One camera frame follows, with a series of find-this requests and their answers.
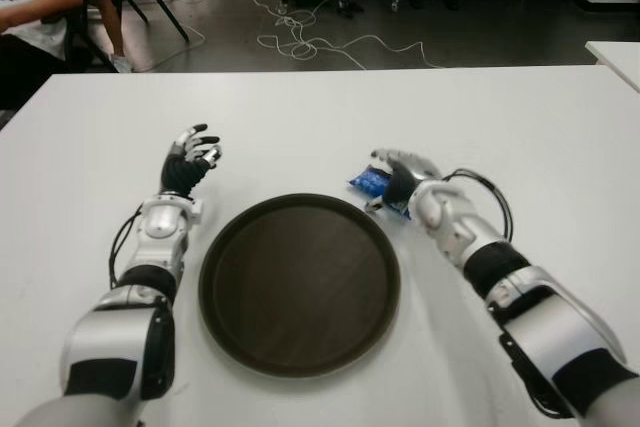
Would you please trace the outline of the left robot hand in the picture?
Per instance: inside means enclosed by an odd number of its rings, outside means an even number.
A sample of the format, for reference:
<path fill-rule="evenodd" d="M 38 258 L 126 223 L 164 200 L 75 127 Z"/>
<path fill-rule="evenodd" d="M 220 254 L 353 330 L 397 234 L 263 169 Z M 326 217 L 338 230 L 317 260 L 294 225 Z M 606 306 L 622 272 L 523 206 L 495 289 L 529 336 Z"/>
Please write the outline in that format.
<path fill-rule="evenodd" d="M 161 194 L 172 193 L 189 198 L 191 191 L 216 168 L 222 157 L 220 138 L 205 135 L 207 124 L 196 124 L 181 132 L 172 142 L 161 174 Z"/>

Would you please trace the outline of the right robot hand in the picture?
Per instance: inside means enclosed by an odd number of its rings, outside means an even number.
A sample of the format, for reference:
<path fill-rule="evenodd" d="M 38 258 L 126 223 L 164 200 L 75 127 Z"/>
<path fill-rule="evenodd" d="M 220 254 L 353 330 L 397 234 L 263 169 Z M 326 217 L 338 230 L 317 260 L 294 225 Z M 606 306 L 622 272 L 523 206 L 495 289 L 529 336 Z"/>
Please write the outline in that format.
<path fill-rule="evenodd" d="M 378 211 L 383 206 L 404 212 L 414 191 L 423 182 L 443 178 L 431 160 L 415 153 L 378 148 L 371 152 L 371 157 L 391 168 L 391 178 L 384 192 L 365 204 L 367 212 Z"/>

